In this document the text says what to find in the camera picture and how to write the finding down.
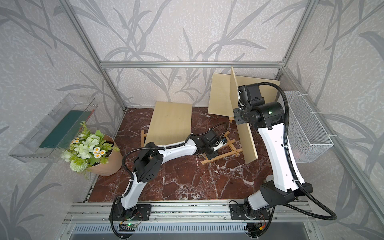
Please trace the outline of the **light plywood board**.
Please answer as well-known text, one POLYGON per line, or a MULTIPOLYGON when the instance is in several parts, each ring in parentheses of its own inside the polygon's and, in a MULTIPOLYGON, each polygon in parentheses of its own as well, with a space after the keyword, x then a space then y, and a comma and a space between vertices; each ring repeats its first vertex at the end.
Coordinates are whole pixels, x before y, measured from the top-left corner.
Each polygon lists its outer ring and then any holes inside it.
POLYGON ((170 145, 191 134, 192 105, 156 102, 145 143, 170 145))
MULTIPOLYGON (((280 85, 280 81, 267 80, 252 77, 236 76, 239 86, 251 85, 254 83, 268 82, 280 85)), ((209 99, 208 113, 225 117, 233 117, 233 108, 230 100, 231 76, 214 73, 212 77, 211 94, 209 99)), ((276 100, 278 91, 269 86, 261 86, 260 91, 266 103, 276 100)))
MULTIPOLYGON (((238 81, 235 75, 235 70, 231 67, 230 75, 230 101, 232 109, 238 108, 238 81)), ((258 159, 257 150, 255 147, 255 142, 253 139, 252 131, 249 124, 237 124, 237 130, 241 142, 241 147, 243 149, 244 160, 246 164, 249 164, 258 159)))

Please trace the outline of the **wooden easel frame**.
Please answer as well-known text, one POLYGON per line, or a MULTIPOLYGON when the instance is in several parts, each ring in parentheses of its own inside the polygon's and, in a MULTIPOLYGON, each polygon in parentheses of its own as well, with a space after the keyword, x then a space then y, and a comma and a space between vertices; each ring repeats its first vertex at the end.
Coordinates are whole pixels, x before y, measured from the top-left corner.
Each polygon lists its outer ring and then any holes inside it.
POLYGON ((144 130, 141 130, 141 147, 145 146, 146 137, 147 137, 147 133, 145 133, 144 130))
POLYGON ((243 149, 236 148, 235 147, 236 140, 230 139, 229 135, 230 135, 230 131, 226 131, 224 137, 227 140, 227 142, 217 150, 218 154, 215 155, 212 159, 209 159, 205 154, 203 154, 205 159, 201 161, 202 165, 212 163, 214 161, 221 160, 227 157, 240 156, 240 154, 243 152, 243 149))

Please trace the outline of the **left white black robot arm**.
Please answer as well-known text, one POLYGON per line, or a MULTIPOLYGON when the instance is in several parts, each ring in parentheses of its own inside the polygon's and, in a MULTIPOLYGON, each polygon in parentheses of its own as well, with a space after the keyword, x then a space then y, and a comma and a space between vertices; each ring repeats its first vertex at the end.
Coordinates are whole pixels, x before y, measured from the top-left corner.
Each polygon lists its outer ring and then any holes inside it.
POLYGON ((131 179, 124 193, 115 197, 109 220, 124 221, 137 214, 142 191, 157 177, 163 164, 185 156, 205 155, 210 160, 217 157, 218 149, 227 143, 224 138, 228 127, 229 123, 219 123, 204 133, 190 134, 178 143, 160 146, 150 142, 125 154, 122 167, 131 179))

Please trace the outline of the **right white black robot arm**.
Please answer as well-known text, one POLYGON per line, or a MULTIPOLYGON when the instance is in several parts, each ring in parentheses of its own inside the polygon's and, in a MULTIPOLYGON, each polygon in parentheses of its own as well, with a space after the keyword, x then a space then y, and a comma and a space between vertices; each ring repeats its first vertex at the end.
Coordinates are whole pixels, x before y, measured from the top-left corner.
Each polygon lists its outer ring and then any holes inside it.
POLYGON ((312 196, 313 186, 305 182, 297 167, 289 142, 290 108, 284 91, 276 84, 262 82, 239 86, 235 95, 238 97, 235 101, 237 108, 233 110, 235 121, 238 125, 249 124, 258 131, 269 154, 274 177, 262 184, 256 193, 245 198, 246 216, 253 218, 261 210, 285 206, 315 219, 336 220, 337 215, 312 196), (266 103, 260 86, 278 90, 283 103, 266 103), (301 196, 307 197, 326 214, 311 213, 290 204, 301 196))

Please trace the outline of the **artificial flower bouquet in pot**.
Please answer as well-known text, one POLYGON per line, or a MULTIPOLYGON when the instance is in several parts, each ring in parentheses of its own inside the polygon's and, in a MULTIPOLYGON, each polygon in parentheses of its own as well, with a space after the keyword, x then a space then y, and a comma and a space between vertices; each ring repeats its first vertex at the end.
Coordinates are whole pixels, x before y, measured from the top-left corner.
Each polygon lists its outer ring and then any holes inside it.
POLYGON ((123 156, 112 137, 100 130, 93 133, 85 122, 81 122, 80 132, 61 153, 61 158, 75 173, 90 172, 107 177, 122 167, 123 156))

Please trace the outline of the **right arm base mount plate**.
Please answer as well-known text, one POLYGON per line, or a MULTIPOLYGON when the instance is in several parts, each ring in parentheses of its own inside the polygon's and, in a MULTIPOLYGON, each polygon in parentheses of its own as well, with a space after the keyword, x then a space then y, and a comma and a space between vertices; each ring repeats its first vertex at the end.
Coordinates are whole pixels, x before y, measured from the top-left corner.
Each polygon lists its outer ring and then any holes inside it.
POLYGON ((269 220, 272 211, 269 209, 261 208, 260 210, 253 210, 250 205, 238 203, 235 200, 229 201, 229 209, 231 220, 269 220))

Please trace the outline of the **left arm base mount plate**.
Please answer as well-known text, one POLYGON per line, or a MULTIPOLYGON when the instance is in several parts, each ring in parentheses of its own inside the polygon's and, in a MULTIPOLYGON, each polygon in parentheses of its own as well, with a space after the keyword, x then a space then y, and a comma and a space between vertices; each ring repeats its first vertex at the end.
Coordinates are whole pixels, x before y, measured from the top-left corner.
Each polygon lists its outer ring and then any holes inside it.
POLYGON ((124 209, 121 203, 114 204, 109 215, 110 221, 148 221, 151 214, 152 205, 136 205, 130 209, 124 209))

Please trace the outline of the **aluminium front rail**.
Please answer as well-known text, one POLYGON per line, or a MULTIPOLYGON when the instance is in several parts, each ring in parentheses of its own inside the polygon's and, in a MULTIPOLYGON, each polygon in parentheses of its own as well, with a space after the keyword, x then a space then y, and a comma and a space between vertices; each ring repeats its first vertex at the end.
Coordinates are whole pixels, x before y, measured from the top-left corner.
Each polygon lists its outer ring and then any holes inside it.
MULTIPOLYGON (((228 223, 235 214, 230 210, 228 200, 198 201, 141 201, 150 204, 149 223, 228 223)), ((107 224, 111 202, 89 202, 72 204, 63 223, 107 224)))

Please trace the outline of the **clear plastic wall tray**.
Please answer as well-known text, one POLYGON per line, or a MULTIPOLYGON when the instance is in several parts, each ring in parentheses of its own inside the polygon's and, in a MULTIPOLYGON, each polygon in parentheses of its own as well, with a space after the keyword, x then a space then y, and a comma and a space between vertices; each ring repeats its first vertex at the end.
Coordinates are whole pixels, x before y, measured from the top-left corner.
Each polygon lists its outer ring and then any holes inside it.
POLYGON ((23 163, 56 163, 97 107, 94 97, 67 94, 9 155, 23 163))

